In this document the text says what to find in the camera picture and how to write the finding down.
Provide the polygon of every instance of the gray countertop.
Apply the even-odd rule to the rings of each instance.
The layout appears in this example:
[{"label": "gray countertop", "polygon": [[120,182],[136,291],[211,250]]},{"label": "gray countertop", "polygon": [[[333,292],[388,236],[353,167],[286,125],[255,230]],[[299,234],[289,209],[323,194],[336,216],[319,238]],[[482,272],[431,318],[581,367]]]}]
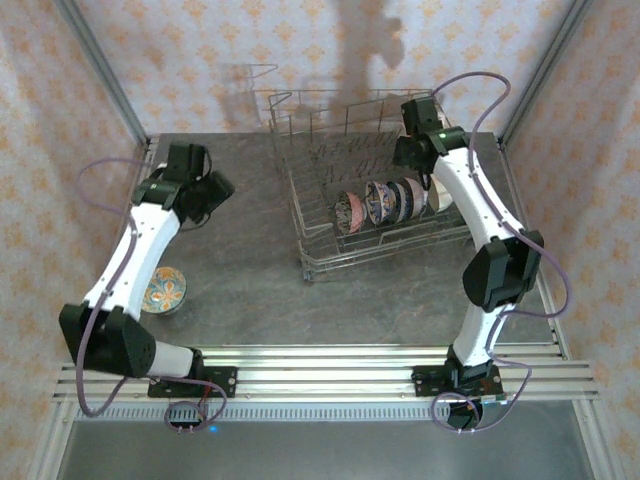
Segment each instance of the gray countertop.
[{"label": "gray countertop", "polygon": [[[187,279],[184,304],[164,316],[143,314],[159,339],[184,345],[394,343],[446,345],[457,336],[468,301],[462,272],[473,245],[450,244],[345,269],[324,281],[302,280],[286,191],[267,134],[167,134],[206,144],[214,168],[235,194],[202,229],[180,233],[160,266]],[[485,172],[509,207],[508,183],[493,136],[480,137]],[[524,307],[542,310],[537,289]],[[511,320],[501,342],[550,341],[544,320]]]}]

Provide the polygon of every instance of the patterned wallpaper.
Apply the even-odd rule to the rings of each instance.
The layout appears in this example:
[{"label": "patterned wallpaper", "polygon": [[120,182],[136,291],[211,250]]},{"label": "patterned wallpaper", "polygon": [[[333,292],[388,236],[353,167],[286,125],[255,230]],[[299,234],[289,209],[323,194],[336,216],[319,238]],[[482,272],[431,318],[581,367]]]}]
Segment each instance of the patterned wallpaper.
[{"label": "patterned wallpaper", "polygon": [[639,131],[640,9],[596,0],[509,161],[531,225],[573,278],[563,324],[573,356],[594,360],[629,478],[640,478]]},{"label": "patterned wallpaper", "polygon": [[[22,479],[60,362],[66,301],[107,260],[118,221],[81,203],[76,171],[130,157],[134,141],[50,0],[0,2],[0,464]],[[122,202],[128,171],[102,168],[87,190]]]},{"label": "patterned wallpaper", "polygon": [[[79,0],[150,134],[252,131],[265,89],[333,90],[290,109],[362,100],[370,89],[432,88],[459,73],[507,75],[514,93],[487,121],[501,131],[572,0]],[[446,93],[471,128],[500,93]]]}]

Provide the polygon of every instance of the metal wire basket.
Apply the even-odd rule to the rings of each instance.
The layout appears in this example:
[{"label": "metal wire basket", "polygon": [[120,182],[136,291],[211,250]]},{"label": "metal wire basket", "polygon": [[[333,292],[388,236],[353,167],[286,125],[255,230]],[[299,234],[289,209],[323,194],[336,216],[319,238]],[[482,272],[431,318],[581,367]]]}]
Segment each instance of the metal wire basket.
[{"label": "metal wire basket", "polygon": [[[395,225],[366,222],[355,233],[338,231],[333,206],[340,191],[361,195],[368,180],[386,182],[414,175],[392,162],[396,138],[404,131],[400,105],[430,92],[396,92],[303,115],[291,92],[269,97],[270,127],[289,192],[305,280],[399,252],[430,250],[469,238],[455,205],[440,213],[427,208],[419,217]],[[450,125],[439,106],[438,110],[443,123]]]}]

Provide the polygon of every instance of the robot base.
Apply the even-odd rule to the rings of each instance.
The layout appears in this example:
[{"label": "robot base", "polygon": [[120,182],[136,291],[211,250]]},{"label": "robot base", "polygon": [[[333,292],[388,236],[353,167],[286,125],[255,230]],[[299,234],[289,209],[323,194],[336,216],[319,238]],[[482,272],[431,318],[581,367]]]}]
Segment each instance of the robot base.
[{"label": "robot base", "polygon": [[[210,381],[218,385],[227,394],[227,398],[234,398],[236,395],[236,384],[238,382],[238,369],[236,367],[203,367],[201,380]],[[190,385],[180,382],[169,382],[165,380],[150,381],[147,395],[149,398],[201,398],[204,395],[204,385]],[[211,390],[207,395],[209,398],[220,398],[221,395]]]},{"label": "robot base", "polygon": [[500,370],[495,365],[491,366],[485,378],[457,387],[454,387],[451,381],[451,369],[444,365],[413,367],[411,380],[413,380],[416,397],[435,397],[445,392],[456,392],[467,397],[494,396],[495,401],[506,400]]}]

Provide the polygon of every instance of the floor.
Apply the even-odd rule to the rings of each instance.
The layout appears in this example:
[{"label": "floor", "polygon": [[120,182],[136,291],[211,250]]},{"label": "floor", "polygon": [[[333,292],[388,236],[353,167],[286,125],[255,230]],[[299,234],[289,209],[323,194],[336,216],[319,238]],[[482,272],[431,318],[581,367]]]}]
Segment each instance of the floor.
[{"label": "floor", "polygon": [[571,402],[522,402],[500,426],[463,437],[415,421],[222,421],[181,436],[162,422],[76,421],[58,478],[594,477]]},{"label": "floor", "polygon": [[[304,282],[286,191],[267,134],[162,135],[155,162],[174,139],[204,143],[235,194],[202,229],[180,233],[160,266],[181,270],[187,297],[173,314],[144,314],[158,340],[184,345],[422,344],[456,338],[467,308],[462,272],[471,243],[409,252]],[[480,162],[505,204],[508,183],[493,135]],[[537,289],[524,307],[542,309]],[[514,319],[501,342],[551,340],[544,320]]]}]

